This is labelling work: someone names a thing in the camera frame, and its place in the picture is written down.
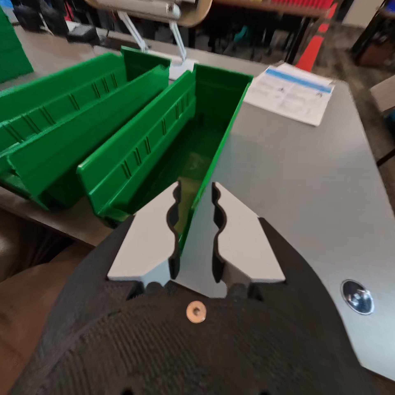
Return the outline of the black charger device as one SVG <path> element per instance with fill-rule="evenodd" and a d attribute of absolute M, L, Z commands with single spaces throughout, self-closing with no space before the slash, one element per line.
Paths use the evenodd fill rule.
<path fill-rule="evenodd" d="M 71 43 L 87 43 L 91 46 L 100 44 L 96 27 L 79 24 L 71 29 L 66 39 Z"/>

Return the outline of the green plastic bin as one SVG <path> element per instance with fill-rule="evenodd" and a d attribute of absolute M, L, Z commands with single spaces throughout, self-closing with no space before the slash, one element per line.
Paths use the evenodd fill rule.
<path fill-rule="evenodd" d="M 33 67 L 27 58 L 14 27 L 0 9 L 0 83 L 32 73 Z"/>
<path fill-rule="evenodd" d="M 77 168 L 95 215 L 115 228 L 181 182 L 175 230 L 183 250 L 192 219 L 253 76 L 196 64 Z"/>
<path fill-rule="evenodd" d="M 78 165 L 169 85 L 169 58 L 121 53 L 1 92 L 1 187 L 44 210 L 81 199 Z"/>

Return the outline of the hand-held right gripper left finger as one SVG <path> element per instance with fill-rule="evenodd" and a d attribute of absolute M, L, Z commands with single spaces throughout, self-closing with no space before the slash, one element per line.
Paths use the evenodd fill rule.
<path fill-rule="evenodd" d="M 179 220 L 181 182 L 171 184 L 136 212 L 107 273 L 111 281 L 166 284 L 180 271 Z"/>

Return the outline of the white instruction paper sheet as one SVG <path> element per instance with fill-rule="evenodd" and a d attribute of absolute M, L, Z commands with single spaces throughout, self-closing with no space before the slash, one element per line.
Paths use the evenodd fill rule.
<path fill-rule="evenodd" d="M 332 80 L 282 63 L 254 77 L 244 102 L 280 116 L 319 126 L 334 90 Z"/>

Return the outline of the person's right leg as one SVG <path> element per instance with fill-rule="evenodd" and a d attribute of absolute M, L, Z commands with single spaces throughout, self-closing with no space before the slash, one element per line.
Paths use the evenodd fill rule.
<path fill-rule="evenodd" d="M 22 372 L 66 280 L 91 250 L 74 243 L 50 262 L 30 267 L 1 282 L 1 394 L 9 392 Z"/>

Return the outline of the silver desk grommet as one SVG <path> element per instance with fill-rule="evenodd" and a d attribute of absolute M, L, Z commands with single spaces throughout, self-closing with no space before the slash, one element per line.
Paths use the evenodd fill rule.
<path fill-rule="evenodd" d="M 374 312 L 372 294 L 361 283 L 346 279 L 340 286 L 341 295 L 345 303 L 360 315 L 370 315 Z"/>

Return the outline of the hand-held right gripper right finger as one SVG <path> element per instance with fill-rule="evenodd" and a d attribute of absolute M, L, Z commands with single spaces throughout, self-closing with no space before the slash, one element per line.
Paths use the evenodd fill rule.
<path fill-rule="evenodd" d="M 286 278 L 260 217 L 219 182 L 212 183 L 214 223 L 212 273 L 227 287 L 284 283 Z"/>

